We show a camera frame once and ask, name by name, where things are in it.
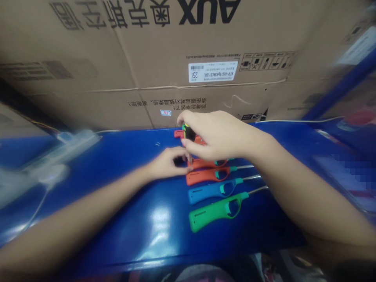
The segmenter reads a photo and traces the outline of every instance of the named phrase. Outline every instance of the blue table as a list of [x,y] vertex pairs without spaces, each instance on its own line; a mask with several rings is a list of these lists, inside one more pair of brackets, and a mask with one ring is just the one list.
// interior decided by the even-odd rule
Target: blue table
[[[327,181],[330,179],[312,156],[348,153],[305,124],[258,123],[254,126],[274,135],[288,151]],[[47,196],[36,220],[147,163],[166,147],[179,146],[180,140],[174,138],[173,132],[174,129],[103,133],[99,143],[68,164],[70,176]],[[29,141],[28,138],[18,140],[20,144]],[[40,142],[44,142],[44,146],[51,144],[50,139],[49,142]],[[9,154],[2,148],[0,159],[2,165],[6,165],[4,156],[9,157]],[[15,154],[18,154],[18,160],[22,156],[25,156],[24,162],[30,159],[35,154],[30,152],[31,149],[20,146],[9,159],[10,166],[14,166],[11,159]],[[243,159],[229,162],[229,165],[245,164],[247,161]],[[230,177],[246,177],[255,172],[254,169],[239,170]],[[246,181],[236,187],[236,192],[250,191],[263,184],[262,180]],[[192,233],[188,213],[212,201],[209,199],[191,206],[187,191],[185,177],[156,181],[144,187],[69,262],[59,277],[77,278],[168,264],[197,263],[239,253],[267,252],[305,244],[300,230],[269,191],[246,199],[235,219],[216,221],[198,233]],[[4,245],[27,222],[43,193],[42,187],[34,187],[0,211],[0,245]]]

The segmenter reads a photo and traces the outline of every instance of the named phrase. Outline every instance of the shipping label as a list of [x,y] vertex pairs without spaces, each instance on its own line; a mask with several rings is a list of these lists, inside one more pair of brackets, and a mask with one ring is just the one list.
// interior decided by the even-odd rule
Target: shipping label
[[189,83],[232,81],[238,61],[190,63],[188,64]]

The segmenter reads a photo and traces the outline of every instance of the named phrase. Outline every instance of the cardboard box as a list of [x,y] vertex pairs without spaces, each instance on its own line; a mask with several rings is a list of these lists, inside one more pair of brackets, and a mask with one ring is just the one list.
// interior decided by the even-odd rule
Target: cardboard box
[[273,90],[266,119],[302,119],[340,80],[286,81]]
[[329,5],[5,0],[1,76],[25,94],[278,81]]
[[335,63],[373,22],[370,4],[4,0],[0,75],[73,128],[174,127],[181,107],[165,100],[296,119],[352,68]]
[[0,139],[43,135],[47,133],[0,103]]
[[261,118],[278,83],[30,96],[45,111],[74,129],[132,130],[177,127],[178,115],[224,110],[244,122]]
[[322,118],[331,118],[336,116],[349,116],[355,111],[363,108],[376,107],[376,79],[369,78],[351,90],[339,102],[331,107]]
[[150,120],[155,128],[177,127],[178,115],[185,109],[194,112],[222,110],[244,122],[259,121],[271,101],[278,83],[257,85],[194,87],[141,90]]
[[73,129],[152,128],[146,102],[137,90],[43,94],[30,99]]
[[299,52],[288,80],[345,76],[354,65],[341,61],[341,57],[375,24],[372,3],[370,0],[336,0]]

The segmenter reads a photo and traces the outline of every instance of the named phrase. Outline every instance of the utility lighter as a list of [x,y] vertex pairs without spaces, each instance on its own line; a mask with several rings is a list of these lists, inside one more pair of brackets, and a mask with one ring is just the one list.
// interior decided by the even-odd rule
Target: utility lighter
[[246,166],[226,166],[221,168],[212,168],[208,170],[193,171],[186,175],[187,185],[191,186],[204,181],[223,181],[231,172],[242,168],[253,168],[253,165]]
[[[180,139],[183,139],[184,138],[184,130],[175,130],[174,131],[174,137],[175,138],[180,138]],[[206,143],[201,139],[200,136],[198,136],[196,134],[196,138],[195,138],[195,143],[199,144],[199,145],[205,145]]]
[[240,212],[242,201],[249,198],[253,193],[267,189],[268,186],[263,186],[250,192],[243,192],[236,194],[229,198],[223,199],[216,203],[207,205],[189,213],[189,223],[194,233],[198,232],[201,228],[217,219],[233,219]]
[[227,198],[232,195],[235,191],[235,187],[238,184],[243,183],[245,180],[259,179],[261,176],[259,174],[245,177],[245,178],[235,178],[232,180],[226,180],[219,183],[214,183],[210,185],[201,186],[198,188],[193,188],[188,190],[188,199],[190,204],[196,204],[203,200],[220,197]]
[[206,161],[203,159],[193,159],[192,163],[188,162],[188,166],[192,167],[194,170],[199,168],[220,168],[224,166],[229,160],[233,159],[227,159],[223,161]]
[[194,142],[196,139],[196,133],[193,131],[193,129],[188,124],[183,124],[181,127],[184,132],[184,138],[189,139],[190,141]]

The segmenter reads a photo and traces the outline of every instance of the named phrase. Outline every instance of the white plastic part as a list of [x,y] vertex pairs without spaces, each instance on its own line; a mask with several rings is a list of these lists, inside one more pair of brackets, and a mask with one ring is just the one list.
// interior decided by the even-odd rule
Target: white plastic part
[[67,178],[69,167],[65,164],[46,167],[37,173],[38,181],[46,186],[47,191],[51,190],[57,183]]

